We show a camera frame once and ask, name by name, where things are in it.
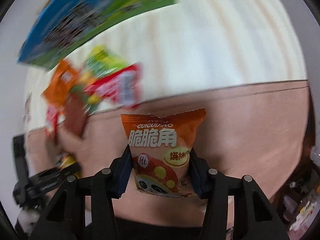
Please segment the red candy wrapper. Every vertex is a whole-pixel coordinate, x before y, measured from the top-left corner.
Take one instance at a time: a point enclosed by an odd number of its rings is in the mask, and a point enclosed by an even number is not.
[[[133,64],[97,80],[84,92],[99,98],[110,98],[125,107],[134,107],[140,102],[139,79],[140,66]]]
[[[57,130],[58,130],[58,116],[57,109],[49,105],[47,109],[46,122],[45,122],[45,134],[52,142],[57,142]]]

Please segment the silver rivet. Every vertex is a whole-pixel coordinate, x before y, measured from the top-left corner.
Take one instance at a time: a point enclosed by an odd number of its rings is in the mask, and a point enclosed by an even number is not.
[[[209,173],[211,175],[217,175],[218,174],[218,171],[216,169],[209,169]]]
[[[247,181],[247,182],[250,182],[250,181],[252,181],[252,177],[249,176],[249,175],[245,175],[244,176],[244,180]]]
[[[111,170],[109,168],[105,168],[101,172],[102,172],[102,174],[107,175],[111,172]]]
[[[67,177],[68,182],[73,182],[75,181],[75,179],[76,179],[76,176],[73,176],[73,175]]]

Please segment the cartoon panda face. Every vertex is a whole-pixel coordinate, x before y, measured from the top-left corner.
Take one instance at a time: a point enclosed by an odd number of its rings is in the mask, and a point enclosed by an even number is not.
[[[156,179],[153,179],[148,175],[139,174],[139,175],[136,175],[135,179],[136,179],[136,184],[138,188],[142,191],[145,191],[151,194],[160,195],[160,196],[166,196],[166,197],[173,197],[173,198],[180,197],[180,195],[175,194],[164,184],[157,181]]]

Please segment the brown leather surface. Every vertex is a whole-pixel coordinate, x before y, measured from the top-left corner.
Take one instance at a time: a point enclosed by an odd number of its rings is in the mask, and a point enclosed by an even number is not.
[[[59,140],[67,152],[76,155],[83,176],[91,176],[121,156],[127,145],[120,114],[163,116],[204,107],[207,117],[194,143],[197,155],[228,176],[250,174],[271,198],[300,160],[308,98],[307,81],[197,92],[145,102],[134,111],[95,114],[88,119],[83,139],[60,127]],[[45,150],[43,129],[30,132],[27,146],[36,172],[53,166]],[[198,198],[173,199],[138,192],[132,177],[126,193],[113,203],[121,218],[176,227],[201,226],[205,209],[205,202]],[[228,227],[233,224],[232,217]]]

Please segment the yellow circle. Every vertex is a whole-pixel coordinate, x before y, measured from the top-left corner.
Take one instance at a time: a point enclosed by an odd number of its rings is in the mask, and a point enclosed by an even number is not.
[[[158,166],[155,168],[154,173],[157,178],[164,179],[167,176],[167,172],[164,167]]]
[[[169,179],[169,180],[167,181],[167,187],[168,187],[168,188],[173,188],[174,185],[176,185],[176,184],[175,184],[175,182],[174,182],[173,180]]]

